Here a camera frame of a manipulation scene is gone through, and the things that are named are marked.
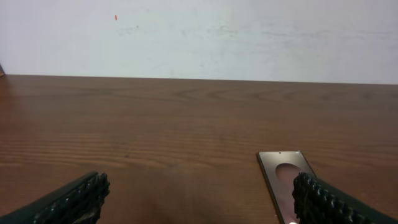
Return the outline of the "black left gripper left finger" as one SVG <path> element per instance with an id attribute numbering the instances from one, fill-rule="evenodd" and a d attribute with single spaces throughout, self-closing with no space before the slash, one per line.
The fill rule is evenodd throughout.
<path id="1" fill-rule="evenodd" d="M 100 219 L 101 207 L 109 195 L 105 173 L 89 172 L 1 217 L 3 224 L 92 223 Z"/>

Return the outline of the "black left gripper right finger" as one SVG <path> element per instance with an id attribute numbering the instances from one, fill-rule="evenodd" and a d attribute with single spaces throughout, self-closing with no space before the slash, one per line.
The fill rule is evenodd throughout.
<path id="1" fill-rule="evenodd" d="M 299 173 L 293 185 L 294 212 L 300 224 L 397 224 L 396 219 L 309 173 Z"/>

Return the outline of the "Galaxy S25 Ultra smartphone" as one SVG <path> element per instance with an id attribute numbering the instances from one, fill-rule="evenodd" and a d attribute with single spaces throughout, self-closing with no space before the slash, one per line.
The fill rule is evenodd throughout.
<path id="1" fill-rule="evenodd" d="M 314 174 L 300 151 L 259 152 L 257 154 L 277 217 L 280 223 L 294 224 L 294 179 L 300 172 Z"/>

